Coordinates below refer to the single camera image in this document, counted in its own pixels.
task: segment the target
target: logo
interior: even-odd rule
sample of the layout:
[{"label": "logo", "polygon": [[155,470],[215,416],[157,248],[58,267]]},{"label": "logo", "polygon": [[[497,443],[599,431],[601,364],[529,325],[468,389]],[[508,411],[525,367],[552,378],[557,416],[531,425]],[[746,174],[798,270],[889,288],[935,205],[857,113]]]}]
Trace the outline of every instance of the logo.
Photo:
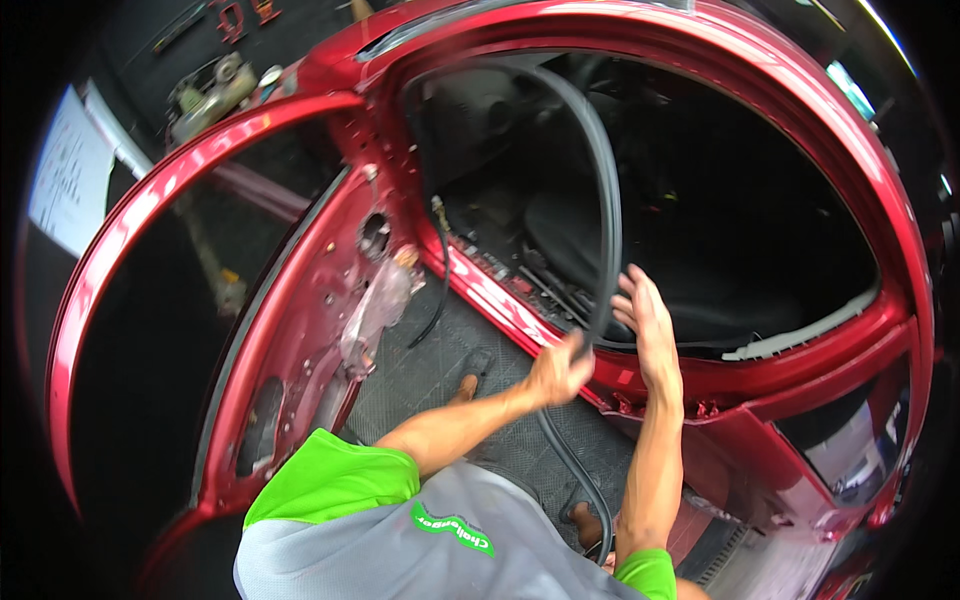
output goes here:
[{"label": "logo", "polygon": [[479,550],[493,558],[493,544],[490,538],[467,526],[466,522],[458,516],[440,516],[434,517],[426,512],[423,505],[414,502],[410,509],[410,518],[414,520],[414,525],[423,531],[431,534],[450,533],[457,541],[467,548]]}]

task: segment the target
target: gray shirt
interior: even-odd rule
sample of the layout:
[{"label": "gray shirt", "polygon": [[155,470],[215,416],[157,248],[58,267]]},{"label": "gray shirt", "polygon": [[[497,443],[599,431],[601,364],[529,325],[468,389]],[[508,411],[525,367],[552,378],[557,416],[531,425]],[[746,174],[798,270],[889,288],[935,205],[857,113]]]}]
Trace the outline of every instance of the gray shirt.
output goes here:
[{"label": "gray shirt", "polygon": [[466,461],[402,504],[316,525],[257,521],[233,580],[251,600],[646,599],[571,550],[530,494]]}]

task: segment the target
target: black cable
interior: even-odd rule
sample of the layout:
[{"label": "black cable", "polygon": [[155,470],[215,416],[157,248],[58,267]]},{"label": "black cable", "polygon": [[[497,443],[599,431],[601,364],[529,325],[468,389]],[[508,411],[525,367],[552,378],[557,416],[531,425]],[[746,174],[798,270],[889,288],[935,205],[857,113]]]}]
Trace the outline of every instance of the black cable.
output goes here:
[{"label": "black cable", "polygon": [[[616,161],[613,158],[610,139],[607,137],[607,130],[604,129],[603,122],[600,120],[596,109],[575,85],[552,71],[538,66],[508,64],[495,60],[467,60],[423,73],[408,82],[405,87],[403,96],[407,118],[412,118],[411,125],[414,127],[414,135],[420,138],[417,140],[417,143],[422,150],[425,150],[422,146],[422,141],[426,139],[426,136],[423,134],[419,119],[416,118],[417,115],[413,112],[412,94],[410,93],[413,86],[416,82],[428,76],[432,77],[441,73],[462,71],[465,69],[506,71],[539,81],[561,97],[580,123],[584,131],[584,136],[587,139],[587,145],[590,149],[590,159],[593,162],[593,168],[596,172],[597,188],[600,193],[600,215],[601,222],[603,223],[601,230],[600,262],[604,265],[605,270],[600,274],[596,294],[598,300],[612,297],[616,292],[616,279],[620,273],[620,253],[623,245],[622,226],[620,223],[620,185],[617,178]],[[427,172],[428,165],[424,159],[424,155],[425,152],[420,153],[420,169],[423,173],[424,191],[427,193],[424,199],[430,202],[428,199],[432,198],[432,189],[429,189],[430,186],[432,186],[432,178],[428,178],[428,176],[432,174]],[[443,228],[437,224],[436,220],[434,225],[438,227],[438,231],[443,231]],[[446,255],[445,234],[441,235],[441,239],[444,240],[444,263],[446,266],[444,278],[445,298],[445,292],[449,284],[449,257]],[[442,307],[443,300],[441,300],[438,309],[442,309]],[[427,327],[427,332],[429,332],[434,322],[440,318],[439,312],[438,310],[438,314],[434,315],[434,321]],[[593,340],[601,335],[607,328],[610,315],[611,311],[606,309],[606,304],[598,301],[593,310],[593,314],[590,315],[590,327],[584,332],[584,345],[581,348],[580,355],[588,351],[593,345]],[[550,413],[547,409],[541,409],[537,412],[537,423],[543,431],[544,437],[546,437],[550,445],[553,446],[553,449],[557,452],[561,461],[570,469],[570,472],[573,473],[573,476],[580,485],[583,486],[593,505],[596,507],[597,513],[600,515],[600,526],[603,533],[600,553],[597,555],[596,562],[602,565],[607,560],[607,555],[610,554],[611,547],[613,546],[613,518],[610,514],[610,507],[607,505],[603,494],[600,493],[599,488],[597,488],[596,484],[590,478],[583,464],[573,451],[570,450],[570,447],[563,438],[560,437],[557,427],[550,418]]]},{"label": "black cable", "polygon": [[423,328],[420,335],[414,338],[414,341],[407,347],[408,349],[415,348],[417,344],[425,340],[426,336],[430,335],[433,328],[437,326],[440,316],[444,313],[446,294],[450,289],[450,250],[446,246],[446,230],[440,222],[440,217],[433,210],[433,196],[436,190],[433,189],[433,165],[429,163],[429,153],[427,150],[430,148],[430,144],[427,139],[426,130],[423,128],[423,122],[420,120],[420,116],[417,114],[417,109],[414,106],[413,92],[419,80],[420,77],[417,77],[403,87],[403,109],[407,115],[407,121],[410,123],[410,127],[413,128],[414,141],[417,142],[417,147],[420,148],[420,181],[423,183],[423,202],[426,213],[427,216],[430,217],[430,222],[433,224],[434,229],[437,231],[437,236],[440,238],[440,245],[444,249],[444,288],[440,293],[440,301],[437,302],[437,308],[434,309],[433,318],[430,319],[430,323]]}]

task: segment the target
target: floor mat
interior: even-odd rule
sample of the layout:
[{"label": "floor mat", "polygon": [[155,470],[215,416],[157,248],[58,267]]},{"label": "floor mat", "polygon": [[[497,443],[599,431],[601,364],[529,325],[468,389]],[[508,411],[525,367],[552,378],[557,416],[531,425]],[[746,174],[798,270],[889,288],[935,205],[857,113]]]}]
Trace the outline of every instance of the floor mat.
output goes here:
[{"label": "floor mat", "polygon": [[[364,382],[347,421],[361,443],[372,444],[416,413],[445,404],[456,392],[465,357],[474,348],[494,355],[479,394],[489,396],[517,383],[533,359],[453,292],[444,314],[416,348],[410,342],[429,323],[441,282],[428,276],[396,326],[388,329],[376,355],[376,371]],[[634,442],[614,429],[582,399],[552,409],[560,434],[595,478],[613,514],[620,510]],[[499,474],[533,488],[554,526],[570,547],[580,551],[576,530],[559,520],[576,480],[547,443],[534,417],[517,420],[478,448]]]}]

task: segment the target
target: door panel hole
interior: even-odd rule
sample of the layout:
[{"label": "door panel hole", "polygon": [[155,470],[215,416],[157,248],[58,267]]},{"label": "door panel hole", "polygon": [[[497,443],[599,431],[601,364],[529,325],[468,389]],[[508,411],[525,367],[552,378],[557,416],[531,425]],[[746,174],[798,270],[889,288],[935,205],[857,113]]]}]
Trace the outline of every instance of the door panel hole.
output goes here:
[{"label": "door panel hole", "polygon": [[237,455],[236,474],[246,477],[254,466],[274,455],[274,435],[283,400],[283,382],[271,377],[263,382],[247,419],[247,430]]},{"label": "door panel hole", "polygon": [[381,212],[374,212],[363,224],[360,232],[360,250],[367,258],[379,258],[387,250],[390,240],[390,224]]}]

